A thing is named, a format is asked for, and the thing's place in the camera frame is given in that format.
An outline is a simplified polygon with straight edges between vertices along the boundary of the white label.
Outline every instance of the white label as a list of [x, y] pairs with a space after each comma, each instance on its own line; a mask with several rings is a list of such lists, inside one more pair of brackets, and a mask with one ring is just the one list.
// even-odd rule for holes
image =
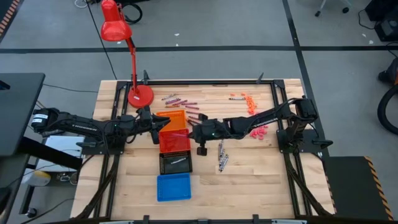
[[49, 118], [49, 116], [47, 116], [45, 114], [36, 114], [35, 116], [33, 116], [33, 118], [44, 118], [44, 119], [47, 119], [47, 118]]
[[41, 123], [43, 120], [42, 119], [33, 119], [32, 123]]

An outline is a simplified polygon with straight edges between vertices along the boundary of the black stand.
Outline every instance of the black stand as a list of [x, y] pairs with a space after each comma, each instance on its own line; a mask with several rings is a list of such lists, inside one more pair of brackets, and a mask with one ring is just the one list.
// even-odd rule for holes
[[27, 137], [21, 139], [18, 147], [18, 153], [26, 153], [39, 159], [53, 162], [61, 166], [79, 170], [83, 159], [60, 152]]

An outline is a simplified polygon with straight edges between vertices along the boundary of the wooden table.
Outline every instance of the wooden table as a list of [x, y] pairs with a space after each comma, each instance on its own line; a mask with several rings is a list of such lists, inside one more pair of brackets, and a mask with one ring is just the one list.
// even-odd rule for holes
[[[303, 95], [299, 79], [284, 81], [288, 98]], [[101, 82], [94, 119], [110, 118], [115, 86], [116, 81]], [[155, 93], [150, 106], [153, 113], [175, 109], [164, 108], [161, 100], [172, 93], [177, 93], [183, 100], [198, 102], [200, 112], [210, 119], [249, 116], [246, 102], [228, 100], [230, 93], [240, 95], [245, 92], [253, 96], [258, 111], [274, 107], [269, 85], [178, 85], [153, 86], [152, 89]], [[135, 110], [129, 106], [127, 114], [135, 114]], [[283, 155], [278, 150], [276, 130], [277, 124], [270, 124], [264, 140], [249, 136], [242, 140], [225, 140], [229, 161], [222, 173], [218, 171], [219, 141], [208, 141], [208, 155], [203, 157], [196, 155], [198, 144], [191, 140], [192, 198], [176, 202], [157, 201], [159, 145], [153, 145], [149, 133], [137, 136], [132, 144], [126, 145], [120, 158], [112, 220], [142, 220], [144, 215], [150, 215], [151, 220], [251, 219], [253, 214], [260, 218], [293, 218], [287, 173]], [[301, 154], [301, 158], [308, 188], [325, 209], [334, 213], [322, 162], [312, 154]], [[103, 156], [95, 156], [80, 172], [71, 217], [83, 210], [98, 188], [102, 162]], [[300, 211], [304, 214], [301, 193], [297, 195]], [[104, 215], [107, 196], [105, 192], [101, 215]]]

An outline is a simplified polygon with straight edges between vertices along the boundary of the blue tray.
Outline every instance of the blue tray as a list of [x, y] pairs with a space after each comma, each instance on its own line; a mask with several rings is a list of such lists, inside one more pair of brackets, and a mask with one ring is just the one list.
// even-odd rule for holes
[[191, 198], [189, 173], [157, 176], [157, 201], [168, 202]]

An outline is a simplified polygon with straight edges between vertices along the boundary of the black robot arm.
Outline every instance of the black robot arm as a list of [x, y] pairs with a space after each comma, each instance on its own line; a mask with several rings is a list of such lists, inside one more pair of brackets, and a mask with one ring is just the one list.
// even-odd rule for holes
[[170, 119], [151, 114], [148, 106], [138, 109], [137, 114], [136, 117], [122, 115], [112, 120], [97, 121], [61, 112], [55, 108], [42, 108], [34, 110], [32, 127], [40, 134], [59, 129], [91, 137], [102, 144], [106, 138], [110, 147], [117, 142], [124, 144], [128, 136], [150, 132], [154, 144], [158, 144], [158, 133]]
[[[290, 111], [291, 104], [296, 106], [296, 114]], [[201, 145], [210, 140], [242, 139], [254, 128], [278, 120], [290, 119], [293, 121], [293, 125], [288, 127], [287, 132], [290, 140], [293, 140], [299, 138], [306, 125], [314, 122], [317, 118], [318, 114], [312, 100], [294, 98], [273, 109], [247, 118], [224, 118], [222, 122], [217, 119], [206, 119], [202, 124], [193, 127], [189, 137]]]

